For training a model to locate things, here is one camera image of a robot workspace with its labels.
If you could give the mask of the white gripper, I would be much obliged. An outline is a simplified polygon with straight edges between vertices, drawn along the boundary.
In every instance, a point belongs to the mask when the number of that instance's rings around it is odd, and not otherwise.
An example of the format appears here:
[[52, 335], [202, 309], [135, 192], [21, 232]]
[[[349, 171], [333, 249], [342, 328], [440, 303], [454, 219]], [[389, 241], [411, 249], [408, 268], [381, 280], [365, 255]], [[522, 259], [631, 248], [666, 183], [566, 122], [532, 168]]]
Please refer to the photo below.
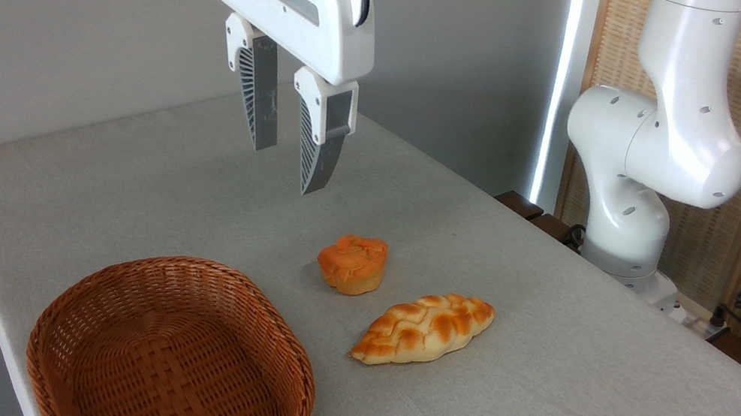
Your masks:
[[234, 11], [225, 22], [227, 63], [240, 78], [255, 150], [278, 140], [277, 43], [311, 68], [300, 68], [293, 80], [300, 96], [299, 185], [303, 194], [322, 189], [356, 129], [360, 89], [352, 80], [373, 69], [375, 15], [357, 25], [362, 0], [221, 1]]

